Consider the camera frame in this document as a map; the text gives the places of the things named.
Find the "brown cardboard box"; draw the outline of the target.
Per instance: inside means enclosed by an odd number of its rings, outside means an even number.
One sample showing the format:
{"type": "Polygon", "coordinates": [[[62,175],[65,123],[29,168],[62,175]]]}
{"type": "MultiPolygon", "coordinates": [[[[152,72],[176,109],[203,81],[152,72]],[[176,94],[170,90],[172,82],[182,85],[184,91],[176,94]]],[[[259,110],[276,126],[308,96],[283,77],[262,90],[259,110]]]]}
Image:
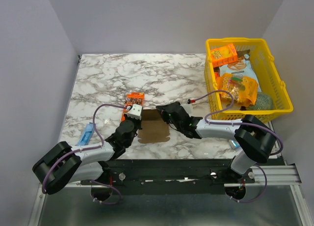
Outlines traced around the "brown cardboard box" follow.
{"type": "Polygon", "coordinates": [[[141,144],[170,141],[169,125],[162,120],[156,109],[142,111],[141,127],[138,132],[138,141],[141,144]]]}

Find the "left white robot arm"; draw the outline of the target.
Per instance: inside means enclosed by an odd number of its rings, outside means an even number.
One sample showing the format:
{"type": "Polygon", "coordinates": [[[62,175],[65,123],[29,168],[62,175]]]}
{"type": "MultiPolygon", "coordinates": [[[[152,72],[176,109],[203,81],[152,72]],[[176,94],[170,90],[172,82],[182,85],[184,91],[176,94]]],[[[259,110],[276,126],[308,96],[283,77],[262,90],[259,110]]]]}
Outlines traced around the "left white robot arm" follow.
{"type": "Polygon", "coordinates": [[[81,166],[115,160],[126,152],[141,129],[141,115],[125,115],[115,132],[99,144],[71,146],[57,143],[32,167],[42,184],[42,193],[52,195],[63,189],[81,166]]]}

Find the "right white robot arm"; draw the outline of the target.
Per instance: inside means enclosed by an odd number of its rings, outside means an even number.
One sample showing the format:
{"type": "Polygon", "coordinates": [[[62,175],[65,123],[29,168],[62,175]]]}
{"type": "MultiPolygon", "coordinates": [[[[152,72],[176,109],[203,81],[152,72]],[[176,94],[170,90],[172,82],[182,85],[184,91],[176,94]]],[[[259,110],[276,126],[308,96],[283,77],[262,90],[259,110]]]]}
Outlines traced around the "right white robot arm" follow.
{"type": "Polygon", "coordinates": [[[179,102],[156,106],[156,110],[165,123],[174,125],[187,138],[220,138],[238,142],[242,151],[232,158],[226,169],[226,178],[233,183],[242,179],[254,164],[266,163],[279,139],[253,115],[235,120],[212,120],[207,116],[190,116],[179,102]]]}

